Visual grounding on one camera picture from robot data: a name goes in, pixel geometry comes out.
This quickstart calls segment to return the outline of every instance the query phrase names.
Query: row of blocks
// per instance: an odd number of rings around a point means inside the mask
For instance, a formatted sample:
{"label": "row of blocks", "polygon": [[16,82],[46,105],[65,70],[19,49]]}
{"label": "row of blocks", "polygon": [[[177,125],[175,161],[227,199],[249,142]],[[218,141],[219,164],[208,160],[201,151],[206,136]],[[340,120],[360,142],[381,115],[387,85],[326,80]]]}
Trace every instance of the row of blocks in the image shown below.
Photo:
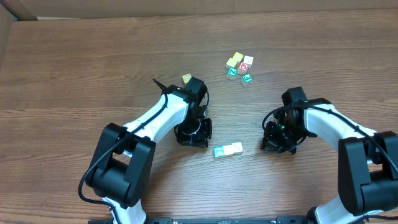
{"label": "row of blocks", "polygon": [[242,85],[248,86],[253,82],[253,77],[250,74],[246,74],[249,68],[251,68],[253,63],[253,57],[244,56],[243,54],[236,52],[234,57],[230,58],[226,63],[226,68],[228,69],[228,73],[226,77],[230,80],[235,80],[237,74],[242,75]]}

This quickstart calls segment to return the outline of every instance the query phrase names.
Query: wooden table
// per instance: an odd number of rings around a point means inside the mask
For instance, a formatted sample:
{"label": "wooden table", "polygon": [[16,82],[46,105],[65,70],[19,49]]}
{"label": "wooden table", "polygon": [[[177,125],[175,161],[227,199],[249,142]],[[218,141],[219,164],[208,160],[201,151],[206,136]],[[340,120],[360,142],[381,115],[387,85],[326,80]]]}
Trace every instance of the wooden table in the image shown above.
{"label": "wooden table", "polygon": [[[254,57],[250,87],[225,78],[236,51]],[[294,156],[260,151],[263,117],[302,86],[363,126],[398,132],[397,61],[398,10],[16,22],[0,74],[0,222],[108,218],[77,195],[102,129],[159,100],[152,78],[182,85],[186,73],[209,89],[213,137],[205,150],[172,132],[161,140],[147,214],[305,214],[338,193],[338,155],[321,139]],[[238,141],[243,155],[214,159],[214,146]]]}

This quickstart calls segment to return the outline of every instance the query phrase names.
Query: toy block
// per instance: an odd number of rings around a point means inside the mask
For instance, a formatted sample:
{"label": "toy block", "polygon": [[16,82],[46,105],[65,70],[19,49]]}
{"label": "toy block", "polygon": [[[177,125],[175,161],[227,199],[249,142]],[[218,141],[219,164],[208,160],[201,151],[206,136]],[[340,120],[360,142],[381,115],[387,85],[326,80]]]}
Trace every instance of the toy block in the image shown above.
{"label": "toy block", "polygon": [[241,53],[239,53],[239,52],[236,52],[236,53],[234,54],[233,59],[237,60],[237,61],[238,61],[238,64],[240,64],[240,63],[242,62],[242,59],[243,59],[243,54],[241,54]]}
{"label": "toy block", "polygon": [[237,60],[229,58],[229,60],[226,63],[226,69],[234,68],[237,64],[238,64]]}
{"label": "toy block", "polygon": [[189,73],[186,75],[183,75],[182,80],[184,81],[184,85],[186,85],[189,82],[189,80],[191,80],[191,78],[192,78],[192,76]]}
{"label": "toy block", "polygon": [[246,86],[250,85],[253,82],[253,77],[250,74],[247,73],[247,74],[242,76],[241,81],[242,81],[242,85],[246,87]]}
{"label": "toy block", "polygon": [[238,71],[235,68],[229,68],[228,73],[226,74],[226,77],[229,78],[230,80],[235,80],[237,73],[238,73]]}
{"label": "toy block", "polygon": [[249,66],[251,68],[251,65],[253,64],[253,57],[250,56],[244,56],[243,63]]}
{"label": "toy block", "polygon": [[249,69],[249,66],[241,62],[238,67],[238,73],[244,75]]}

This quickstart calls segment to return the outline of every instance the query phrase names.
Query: robotic arm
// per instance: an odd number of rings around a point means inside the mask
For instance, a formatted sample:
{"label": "robotic arm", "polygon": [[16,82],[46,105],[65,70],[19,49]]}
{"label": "robotic arm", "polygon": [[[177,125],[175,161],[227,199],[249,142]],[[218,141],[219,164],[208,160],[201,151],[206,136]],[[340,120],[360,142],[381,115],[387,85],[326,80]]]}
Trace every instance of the robotic arm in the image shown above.
{"label": "robotic arm", "polygon": [[[339,195],[312,208],[306,223],[352,223],[364,215],[398,207],[398,174],[387,160],[398,164],[395,133],[364,128],[323,98],[307,100],[301,87],[288,89],[282,101],[284,107],[272,112],[277,123],[270,121],[264,127],[268,116],[264,119],[263,149],[294,154],[306,137],[320,136],[339,153]],[[368,163],[372,162],[382,164],[382,170],[369,172]]]}
{"label": "robotic arm", "polygon": [[[200,106],[207,93],[204,82],[191,78],[185,88],[166,88],[155,82],[163,94],[154,107],[124,126],[110,123],[101,134],[88,175],[83,179],[112,208],[114,220],[89,223],[145,222],[140,199],[147,188],[156,144],[170,129],[174,128],[177,142],[183,146],[208,147],[211,119],[205,118],[207,105]],[[129,164],[112,158],[112,152],[131,157]]]}

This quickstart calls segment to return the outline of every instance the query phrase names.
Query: wooden tabletop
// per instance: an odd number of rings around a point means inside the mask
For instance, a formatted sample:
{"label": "wooden tabletop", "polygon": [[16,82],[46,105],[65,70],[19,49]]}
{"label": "wooden tabletop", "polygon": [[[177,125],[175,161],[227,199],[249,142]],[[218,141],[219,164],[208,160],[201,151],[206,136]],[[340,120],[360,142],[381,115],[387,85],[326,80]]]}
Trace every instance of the wooden tabletop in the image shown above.
{"label": "wooden tabletop", "polygon": [[[254,57],[247,88],[225,77],[235,52]],[[213,137],[208,149],[181,147],[172,131],[161,140],[147,214],[304,215],[337,195],[338,155],[321,139],[294,156],[260,151],[262,119],[302,86],[365,127],[398,132],[397,62],[398,10],[15,22],[0,73],[0,223],[110,217],[77,194],[102,129],[159,100],[152,78],[182,85],[186,73],[209,89]],[[234,142],[241,156],[214,159],[213,147]]]}

